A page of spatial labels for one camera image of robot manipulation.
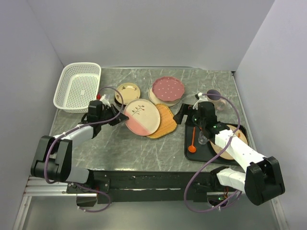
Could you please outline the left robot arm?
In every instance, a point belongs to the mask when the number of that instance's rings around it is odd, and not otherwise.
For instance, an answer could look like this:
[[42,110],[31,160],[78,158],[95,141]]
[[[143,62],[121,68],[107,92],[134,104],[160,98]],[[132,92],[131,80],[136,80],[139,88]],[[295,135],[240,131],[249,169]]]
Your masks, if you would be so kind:
[[42,136],[31,166],[31,175],[44,178],[48,184],[55,182],[78,184],[88,193],[95,187],[94,172],[72,165],[72,151],[82,143],[95,138],[103,125],[118,125],[129,120],[113,104],[100,100],[89,103],[88,112],[73,129],[56,136]]

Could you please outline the orange woven square plate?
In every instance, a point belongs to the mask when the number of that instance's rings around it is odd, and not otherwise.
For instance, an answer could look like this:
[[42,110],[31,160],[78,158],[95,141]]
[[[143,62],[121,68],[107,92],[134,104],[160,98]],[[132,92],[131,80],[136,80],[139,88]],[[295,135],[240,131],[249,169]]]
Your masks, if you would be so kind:
[[155,107],[158,109],[160,114],[160,125],[153,134],[147,136],[150,139],[158,139],[164,137],[175,131],[177,128],[177,123],[173,119],[174,115],[168,106],[162,103],[158,103],[155,104]]

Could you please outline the pink polka dot plate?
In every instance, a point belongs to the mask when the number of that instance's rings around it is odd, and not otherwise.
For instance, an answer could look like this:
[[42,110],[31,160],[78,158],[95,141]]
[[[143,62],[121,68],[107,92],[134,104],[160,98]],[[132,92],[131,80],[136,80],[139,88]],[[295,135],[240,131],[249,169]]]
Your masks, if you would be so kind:
[[172,102],[183,96],[185,87],[180,80],[171,76],[164,76],[153,83],[152,92],[158,99]]

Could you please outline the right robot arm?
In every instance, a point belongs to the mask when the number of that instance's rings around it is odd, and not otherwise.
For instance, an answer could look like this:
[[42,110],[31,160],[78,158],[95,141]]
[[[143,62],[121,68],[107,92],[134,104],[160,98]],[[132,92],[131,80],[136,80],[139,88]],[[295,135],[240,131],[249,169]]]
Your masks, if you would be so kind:
[[244,192],[257,206],[285,193],[278,160],[256,152],[234,134],[228,124],[218,121],[213,103],[200,102],[196,109],[184,103],[173,119],[180,125],[185,115],[186,125],[199,127],[209,141],[228,152],[243,169],[238,172],[223,166],[212,170],[210,185],[213,190],[231,187]]

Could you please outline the cream and pink oval plate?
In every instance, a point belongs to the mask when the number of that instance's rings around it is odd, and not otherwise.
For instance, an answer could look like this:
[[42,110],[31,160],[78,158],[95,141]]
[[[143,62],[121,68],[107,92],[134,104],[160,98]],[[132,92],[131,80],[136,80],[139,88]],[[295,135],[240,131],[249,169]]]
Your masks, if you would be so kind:
[[149,136],[160,126],[160,114],[157,107],[145,99],[135,99],[128,103],[124,115],[129,119],[125,122],[127,128],[139,136]]

